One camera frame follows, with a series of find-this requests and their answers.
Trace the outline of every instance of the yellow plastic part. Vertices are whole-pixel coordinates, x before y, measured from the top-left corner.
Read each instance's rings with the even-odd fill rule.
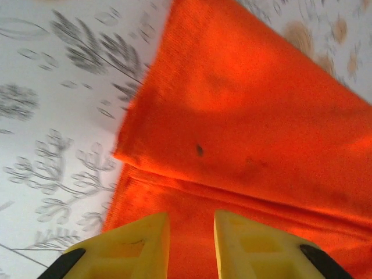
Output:
[[[63,279],[165,279],[170,227],[157,213],[70,247],[86,250]]]
[[[214,242],[220,279],[324,279],[298,248],[317,245],[235,213],[215,213]]]

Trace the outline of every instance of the dark stain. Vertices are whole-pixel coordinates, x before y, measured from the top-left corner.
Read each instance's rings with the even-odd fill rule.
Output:
[[[196,151],[197,151],[199,157],[202,157],[204,155],[203,148],[200,145],[198,145],[198,144],[196,145]]]

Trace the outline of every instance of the orange fabric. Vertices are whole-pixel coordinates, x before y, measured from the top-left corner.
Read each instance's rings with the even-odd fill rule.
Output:
[[[216,209],[372,278],[372,107],[234,0],[174,0],[115,156],[104,230],[168,211],[169,278],[217,278]]]

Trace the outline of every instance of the orange towel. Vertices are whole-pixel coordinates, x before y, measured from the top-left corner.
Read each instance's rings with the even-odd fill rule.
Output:
[[[372,278],[372,107],[234,0],[174,1],[115,155],[104,230],[168,211],[169,278],[217,278],[216,209]]]

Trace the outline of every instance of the black rubber tip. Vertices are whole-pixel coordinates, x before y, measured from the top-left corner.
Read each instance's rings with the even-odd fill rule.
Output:
[[[62,279],[80,260],[83,254],[85,254],[85,249],[83,248],[77,248],[63,254],[38,279]]]
[[[334,259],[324,251],[310,245],[300,245],[302,253],[325,279],[353,279]]]

